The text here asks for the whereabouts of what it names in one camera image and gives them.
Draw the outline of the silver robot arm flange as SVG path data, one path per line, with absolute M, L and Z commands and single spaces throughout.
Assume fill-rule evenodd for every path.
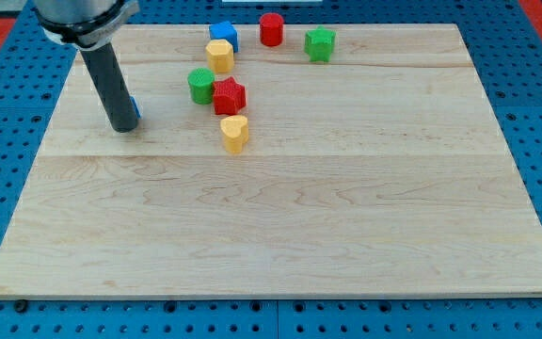
M 94 51 L 140 11 L 137 0 L 34 0 L 36 17 L 52 42 Z

